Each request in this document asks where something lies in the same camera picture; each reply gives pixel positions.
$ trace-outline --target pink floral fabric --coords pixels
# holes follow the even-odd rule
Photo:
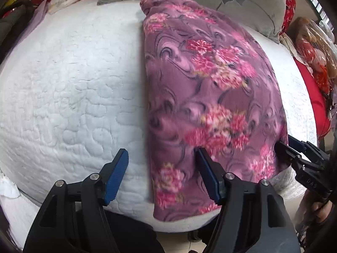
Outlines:
[[[142,0],[149,88],[154,217],[175,221],[218,209],[193,149],[242,180],[284,170],[274,144],[287,142],[280,91],[259,44],[222,13],[192,0]]]

